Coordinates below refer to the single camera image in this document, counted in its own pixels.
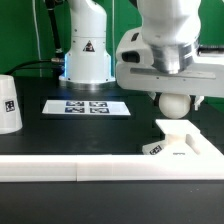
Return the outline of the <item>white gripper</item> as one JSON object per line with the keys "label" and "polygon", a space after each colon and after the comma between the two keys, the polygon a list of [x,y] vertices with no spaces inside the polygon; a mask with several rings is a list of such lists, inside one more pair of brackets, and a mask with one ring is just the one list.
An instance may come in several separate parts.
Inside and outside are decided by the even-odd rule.
{"label": "white gripper", "polygon": [[121,88],[148,91],[155,106],[160,93],[224,97],[224,57],[196,56],[181,69],[155,68],[152,50],[140,31],[127,31],[118,45],[116,78]]}

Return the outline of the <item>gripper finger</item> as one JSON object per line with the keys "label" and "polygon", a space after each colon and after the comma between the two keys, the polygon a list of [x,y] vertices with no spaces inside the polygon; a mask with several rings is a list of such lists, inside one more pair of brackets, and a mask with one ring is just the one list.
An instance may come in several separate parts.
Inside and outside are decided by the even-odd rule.
{"label": "gripper finger", "polygon": [[201,103],[204,101],[203,96],[196,96],[194,99],[194,110],[198,111],[200,108]]}

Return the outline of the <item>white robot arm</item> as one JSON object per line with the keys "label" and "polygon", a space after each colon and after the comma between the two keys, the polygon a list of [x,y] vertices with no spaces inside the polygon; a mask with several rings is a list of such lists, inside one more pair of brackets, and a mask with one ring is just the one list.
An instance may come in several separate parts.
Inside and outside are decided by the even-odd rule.
{"label": "white robot arm", "polygon": [[116,75],[106,52],[106,13],[92,0],[68,0],[71,48],[63,84],[117,82],[124,89],[224,98],[224,55],[199,54],[201,0],[129,0],[142,25],[116,51]]}

